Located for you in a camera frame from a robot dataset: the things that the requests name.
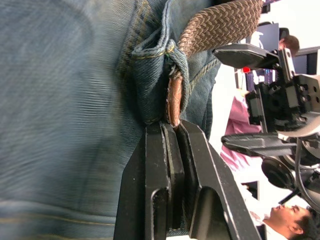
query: brown woven belt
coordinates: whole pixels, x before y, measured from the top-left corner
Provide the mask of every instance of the brown woven belt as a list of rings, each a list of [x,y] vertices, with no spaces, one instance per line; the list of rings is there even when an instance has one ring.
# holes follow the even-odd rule
[[[179,49],[190,57],[252,35],[257,29],[263,1],[234,0],[197,13],[180,36]],[[166,113],[168,122],[176,128],[180,124],[183,76],[177,68],[169,76]]]

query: man's hair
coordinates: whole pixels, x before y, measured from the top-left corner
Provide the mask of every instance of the man's hair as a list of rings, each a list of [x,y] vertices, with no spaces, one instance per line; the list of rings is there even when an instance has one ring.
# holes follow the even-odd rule
[[[298,38],[292,35],[285,36],[283,43],[287,49],[290,49],[292,56],[295,56],[300,49]]]
[[[303,234],[297,234],[290,240],[320,240],[320,214],[307,207],[310,216],[304,216],[297,223],[303,229]]]

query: red light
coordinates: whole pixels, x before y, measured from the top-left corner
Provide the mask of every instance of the red light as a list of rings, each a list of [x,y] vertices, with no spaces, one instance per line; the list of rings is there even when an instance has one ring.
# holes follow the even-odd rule
[[[247,73],[249,73],[249,72],[251,71],[251,69],[248,68],[247,66],[245,66],[245,67],[242,69],[242,71],[243,71],[245,74],[247,74]]]

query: denim fabric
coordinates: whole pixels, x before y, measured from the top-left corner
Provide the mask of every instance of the denim fabric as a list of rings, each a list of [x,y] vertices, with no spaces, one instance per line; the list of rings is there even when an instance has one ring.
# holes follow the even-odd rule
[[[1,240],[113,236],[123,169],[164,113],[173,64],[188,66],[182,117],[209,136],[219,63],[170,46],[213,4],[0,1]]]

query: braided belt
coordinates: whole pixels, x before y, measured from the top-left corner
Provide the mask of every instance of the braided belt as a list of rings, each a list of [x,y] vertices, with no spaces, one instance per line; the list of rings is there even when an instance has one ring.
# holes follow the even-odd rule
[[[233,0],[197,13],[180,36],[179,49],[190,57],[252,35],[257,29],[262,0]],[[183,76],[177,68],[169,76],[166,113],[168,122],[176,128],[180,124]]]

